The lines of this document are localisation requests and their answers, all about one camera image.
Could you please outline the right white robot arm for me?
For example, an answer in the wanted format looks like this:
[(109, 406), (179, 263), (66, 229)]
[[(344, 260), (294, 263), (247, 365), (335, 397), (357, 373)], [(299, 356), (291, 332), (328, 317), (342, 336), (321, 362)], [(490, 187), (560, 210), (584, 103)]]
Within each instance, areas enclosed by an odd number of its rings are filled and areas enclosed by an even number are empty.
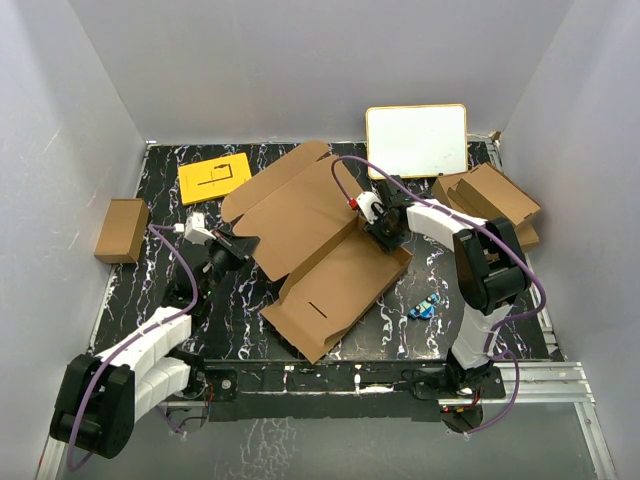
[(510, 222), (457, 212), (435, 199), (409, 191), (397, 177), (349, 201), (364, 218), (364, 231), (386, 253), (395, 251), (412, 232), (453, 252), (457, 283), (464, 301), (457, 338), (444, 366), (435, 373), (409, 375), (419, 388), (466, 397), (477, 391), (493, 368), (499, 330), (517, 297), (531, 285), (523, 270), (524, 254)]

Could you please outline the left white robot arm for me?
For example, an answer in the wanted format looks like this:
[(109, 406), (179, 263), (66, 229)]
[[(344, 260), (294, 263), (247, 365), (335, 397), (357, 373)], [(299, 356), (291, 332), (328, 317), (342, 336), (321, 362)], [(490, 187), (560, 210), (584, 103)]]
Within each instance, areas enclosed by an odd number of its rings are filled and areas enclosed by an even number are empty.
[(253, 256), (258, 243), (256, 237), (214, 230), (205, 234), (199, 264), (191, 267), (177, 255), (179, 265), (152, 316), (116, 345), (97, 355), (80, 354), (67, 365), (50, 436), (70, 449), (111, 459), (136, 422), (167, 397), (200, 396), (206, 374), (171, 352), (191, 336), (214, 288)]

